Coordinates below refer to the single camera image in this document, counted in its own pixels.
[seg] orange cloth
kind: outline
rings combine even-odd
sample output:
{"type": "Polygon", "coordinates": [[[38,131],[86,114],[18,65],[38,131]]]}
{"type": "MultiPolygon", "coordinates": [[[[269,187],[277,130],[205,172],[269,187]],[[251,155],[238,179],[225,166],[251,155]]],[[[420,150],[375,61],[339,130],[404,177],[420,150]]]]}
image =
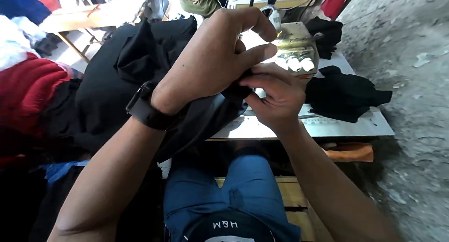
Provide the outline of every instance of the orange cloth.
{"type": "Polygon", "coordinates": [[[369,143],[337,143],[337,146],[324,150],[334,162],[365,161],[373,162],[373,145],[369,143]]]}

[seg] person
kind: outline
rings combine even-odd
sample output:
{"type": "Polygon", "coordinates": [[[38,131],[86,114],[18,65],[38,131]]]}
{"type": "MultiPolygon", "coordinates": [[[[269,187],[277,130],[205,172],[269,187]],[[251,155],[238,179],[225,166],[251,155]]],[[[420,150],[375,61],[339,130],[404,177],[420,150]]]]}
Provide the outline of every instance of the person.
{"type": "MultiPolygon", "coordinates": [[[[335,241],[396,241],[387,219],[307,133],[297,116],[305,99],[298,78],[274,64],[273,44],[245,50],[238,37],[252,29],[264,40],[277,33],[257,8],[217,11],[194,34],[149,103],[174,115],[189,101],[215,95],[247,69],[242,86],[263,88],[245,101],[278,136],[307,199],[335,241]]],[[[165,131],[134,117],[94,155],[68,194],[49,241],[112,241],[120,214],[132,200],[165,131]]],[[[164,197],[164,222],[172,241],[300,241],[289,224],[268,162],[253,151],[238,153],[222,188],[207,168],[174,162],[164,197]]]]}

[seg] left hand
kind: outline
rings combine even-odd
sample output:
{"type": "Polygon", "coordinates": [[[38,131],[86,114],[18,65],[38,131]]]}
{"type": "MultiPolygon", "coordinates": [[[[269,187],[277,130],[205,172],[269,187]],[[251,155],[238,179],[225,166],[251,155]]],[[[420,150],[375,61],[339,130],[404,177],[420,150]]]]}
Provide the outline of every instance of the left hand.
{"type": "Polygon", "coordinates": [[[245,70],[273,57],[278,50],[273,44],[244,49],[238,38],[249,29],[265,41],[277,37],[271,22],[255,7],[216,11],[199,27],[156,86],[151,105],[162,113],[176,114],[188,102],[218,94],[245,70]]]}

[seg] blue pants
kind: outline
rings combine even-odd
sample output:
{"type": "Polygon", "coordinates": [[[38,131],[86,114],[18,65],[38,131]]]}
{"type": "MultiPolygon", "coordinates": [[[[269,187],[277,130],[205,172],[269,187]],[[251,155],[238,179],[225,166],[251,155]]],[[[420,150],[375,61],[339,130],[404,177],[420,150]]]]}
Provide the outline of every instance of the blue pants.
{"type": "Polygon", "coordinates": [[[173,159],[164,196],[165,225],[171,241],[186,241],[204,214],[238,210],[263,222],[278,242],[300,241],[301,229],[287,221],[276,179],[260,155],[241,155],[232,161],[223,187],[204,164],[173,159]]]}

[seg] white table top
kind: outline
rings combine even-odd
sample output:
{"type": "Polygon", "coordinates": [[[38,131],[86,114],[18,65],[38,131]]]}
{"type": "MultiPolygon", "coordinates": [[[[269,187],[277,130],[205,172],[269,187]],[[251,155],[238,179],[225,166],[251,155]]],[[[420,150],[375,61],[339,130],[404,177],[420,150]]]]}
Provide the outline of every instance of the white table top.
{"type": "MultiPolygon", "coordinates": [[[[352,67],[340,52],[335,52],[332,59],[320,59],[319,68],[337,66],[344,74],[355,74],[352,67]]],[[[310,105],[304,104],[301,115],[310,115],[310,105]]],[[[363,114],[357,123],[335,120],[327,117],[313,117],[301,119],[307,132],[312,137],[354,137],[354,136],[393,136],[394,132],[387,120],[376,107],[371,107],[363,114]]],[[[268,127],[260,123],[255,116],[241,116],[236,121],[213,135],[210,140],[239,140],[239,139],[276,139],[276,135],[268,127]]]]}

